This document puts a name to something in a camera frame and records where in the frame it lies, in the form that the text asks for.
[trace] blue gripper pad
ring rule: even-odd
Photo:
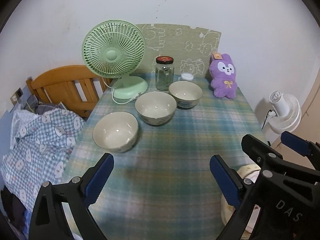
[[[86,207],[89,207],[91,204],[94,204],[97,201],[104,185],[106,184],[113,170],[114,163],[115,163],[113,156],[111,154],[108,154],[107,158],[105,158],[105,160],[101,164],[99,162],[97,163],[97,165],[100,165],[100,167],[98,168],[96,173],[92,176],[91,180],[89,181],[89,183],[84,189],[84,195],[85,195],[84,205]]]
[[[305,157],[307,155],[311,155],[308,141],[301,139],[300,137],[287,131],[284,131],[281,134],[280,139],[284,145],[299,153],[301,156]]]
[[[212,156],[210,160],[210,171],[217,181],[218,186],[221,189],[228,204],[234,206],[237,209],[241,204],[239,200],[239,190],[222,164],[231,171],[231,169],[219,155]]]

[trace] fan base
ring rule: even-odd
[[[113,96],[119,99],[136,98],[139,93],[143,94],[148,89],[148,83],[140,77],[123,77],[113,85],[115,91]]]

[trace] screw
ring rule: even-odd
[[[78,183],[80,181],[80,178],[79,177],[74,177],[73,179],[72,179],[72,182],[73,183]]]
[[[251,179],[248,179],[248,178],[245,178],[245,179],[243,180],[243,182],[244,182],[244,184],[247,184],[247,185],[252,184],[252,180],[251,180]]]
[[[265,176],[266,178],[271,178],[273,176],[272,172],[271,171],[268,171],[268,170],[264,170],[262,172],[263,176]]]
[[[268,155],[269,155],[269,157],[271,157],[271,158],[275,158],[275,157],[276,157],[276,155],[275,155],[274,153],[268,153]]]
[[[49,186],[49,182],[48,182],[48,181],[45,181],[44,183],[42,183],[42,186],[43,186],[43,187],[48,187],[48,186]]]

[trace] fan grille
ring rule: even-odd
[[[145,39],[135,25],[111,20],[95,26],[87,34],[82,58],[95,74],[117,78],[135,71],[145,51]]]

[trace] wooden bed frame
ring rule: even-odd
[[[62,102],[69,110],[81,117],[89,117],[91,111],[99,101],[93,78],[98,78],[102,91],[107,87],[102,77],[91,72],[84,65],[71,65],[49,70],[35,80],[27,79],[26,83],[31,92],[45,103],[59,104]],[[75,81],[79,81],[87,101],[82,101],[76,88]]]

